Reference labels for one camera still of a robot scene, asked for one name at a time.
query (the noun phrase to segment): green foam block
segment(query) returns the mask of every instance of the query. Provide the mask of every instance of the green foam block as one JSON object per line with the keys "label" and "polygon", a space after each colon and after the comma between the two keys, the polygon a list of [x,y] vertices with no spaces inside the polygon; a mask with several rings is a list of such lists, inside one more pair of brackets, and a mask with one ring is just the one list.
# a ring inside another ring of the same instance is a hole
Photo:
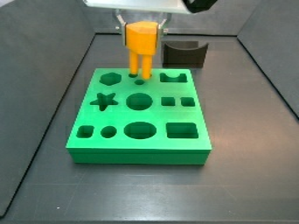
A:
{"label": "green foam block", "polygon": [[75,163],[203,165],[211,140],[187,69],[99,68],[70,133]]}

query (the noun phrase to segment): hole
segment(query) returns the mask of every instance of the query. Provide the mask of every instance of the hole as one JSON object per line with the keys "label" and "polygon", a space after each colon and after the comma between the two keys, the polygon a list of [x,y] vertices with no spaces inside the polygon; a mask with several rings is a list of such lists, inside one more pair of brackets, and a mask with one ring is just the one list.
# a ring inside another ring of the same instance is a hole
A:
{"label": "hole", "polygon": [[116,85],[122,81],[122,75],[119,73],[106,73],[100,76],[99,82],[107,86]]}
{"label": "hole", "polygon": [[156,128],[150,122],[131,122],[126,126],[126,135],[134,139],[147,139],[156,133]]}
{"label": "hole", "polygon": [[104,138],[111,138],[118,133],[118,129],[114,126],[107,126],[102,131],[100,135]]}
{"label": "hole", "polygon": [[174,99],[174,97],[163,97],[162,98],[162,105],[163,106],[175,106],[175,99]]}
{"label": "hole", "polygon": [[126,105],[134,110],[144,110],[152,106],[154,100],[148,94],[131,94],[126,99]]}
{"label": "hole", "polygon": [[178,77],[170,77],[166,73],[160,73],[160,82],[187,82],[186,73],[180,73]]}
{"label": "hole", "polygon": [[138,73],[131,73],[130,75],[128,75],[128,77],[131,77],[131,78],[135,78],[138,76]]}
{"label": "hole", "polygon": [[182,105],[184,107],[194,107],[195,106],[194,99],[191,97],[183,97],[182,98]]}
{"label": "hole", "polygon": [[136,81],[135,81],[135,84],[136,84],[136,85],[143,85],[143,84],[146,84],[146,82],[144,82],[143,80],[136,80]]}
{"label": "hole", "polygon": [[168,122],[166,130],[170,138],[199,138],[196,125],[192,122]]}
{"label": "hole", "polygon": [[94,126],[90,125],[83,125],[79,127],[79,131],[78,131],[78,137],[79,138],[90,138],[92,136],[94,133]]}
{"label": "hole", "polygon": [[104,111],[110,105],[118,105],[118,101],[114,100],[116,94],[98,94],[98,99],[90,103],[90,105],[98,105],[98,109]]}

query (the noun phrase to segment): orange shape piece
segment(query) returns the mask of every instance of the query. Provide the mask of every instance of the orange shape piece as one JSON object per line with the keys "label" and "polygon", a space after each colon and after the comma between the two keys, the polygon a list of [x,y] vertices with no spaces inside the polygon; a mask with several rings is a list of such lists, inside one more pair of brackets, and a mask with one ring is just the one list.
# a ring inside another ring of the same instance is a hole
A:
{"label": "orange shape piece", "polygon": [[138,74],[138,54],[143,57],[143,78],[150,79],[156,50],[158,23],[140,21],[126,26],[126,46],[130,49],[130,72]]}

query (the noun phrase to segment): white robot part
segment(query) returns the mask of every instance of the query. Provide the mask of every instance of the white robot part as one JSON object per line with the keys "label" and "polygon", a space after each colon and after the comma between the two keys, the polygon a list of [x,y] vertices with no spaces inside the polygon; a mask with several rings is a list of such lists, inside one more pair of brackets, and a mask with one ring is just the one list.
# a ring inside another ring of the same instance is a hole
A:
{"label": "white robot part", "polygon": [[90,7],[192,14],[182,0],[83,0],[83,2]]}

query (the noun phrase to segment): small circular hole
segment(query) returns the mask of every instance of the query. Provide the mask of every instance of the small circular hole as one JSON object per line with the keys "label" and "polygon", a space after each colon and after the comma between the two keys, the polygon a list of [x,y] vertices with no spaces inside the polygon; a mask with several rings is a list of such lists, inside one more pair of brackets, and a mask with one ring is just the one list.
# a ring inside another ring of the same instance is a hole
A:
{"label": "small circular hole", "polygon": [[100,131],[100,135],[104,138],[111,138],[115,136],[115,134],[118,133],[118,129],[114,126],[107,126],[102,131]]}
{"label": "small circular hole", "polygon": [[128,77],[131,77],[131,78],[135,78],[138,76],[138,73],[131,73],[130,75],[128,75]]}
{"label": "small circular hole", "polygon": [[135,84],[136,84],[136,85],[144,85],[146,82],[144,82],[143,80],[136,80],[136,81],[135,81]]}

